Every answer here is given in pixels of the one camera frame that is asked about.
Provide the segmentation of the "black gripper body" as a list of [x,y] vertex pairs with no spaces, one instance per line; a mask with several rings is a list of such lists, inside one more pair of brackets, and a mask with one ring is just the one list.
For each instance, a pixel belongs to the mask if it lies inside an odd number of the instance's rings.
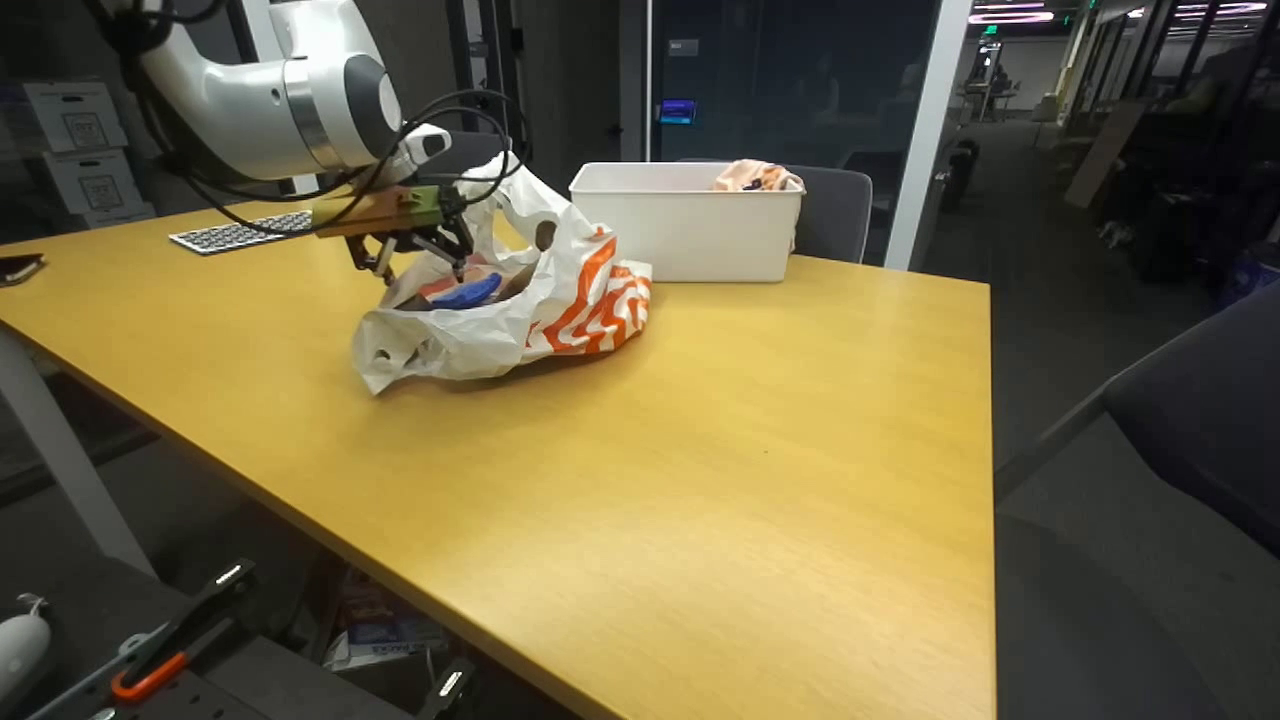
[[397,248],[435,253],[451,271],[475,253],[463,213],[471,199],[455,186],[402,186],[376,193],[369,236]]

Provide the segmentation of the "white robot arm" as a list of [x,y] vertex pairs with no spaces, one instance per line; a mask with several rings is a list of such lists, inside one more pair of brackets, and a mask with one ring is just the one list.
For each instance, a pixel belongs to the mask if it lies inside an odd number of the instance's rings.
[[287,236],[277,221],[238,216],[230,196],[284,203],[284,186],[313,177],[296,236],[340,236],[355,270],[385,271],[369,236],[451,270],[471,257],[471,196],[424,182],[451,148],[435,118],[455,97],[405,111],[355,0],[83,6],[170,169],[230,223]]

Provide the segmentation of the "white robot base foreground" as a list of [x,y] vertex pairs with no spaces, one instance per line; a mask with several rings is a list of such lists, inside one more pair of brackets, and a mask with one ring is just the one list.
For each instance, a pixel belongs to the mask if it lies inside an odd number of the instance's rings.
[[53,657],[50,599],[21,594],[15,612],[0,622],[0,703],[15,703]]

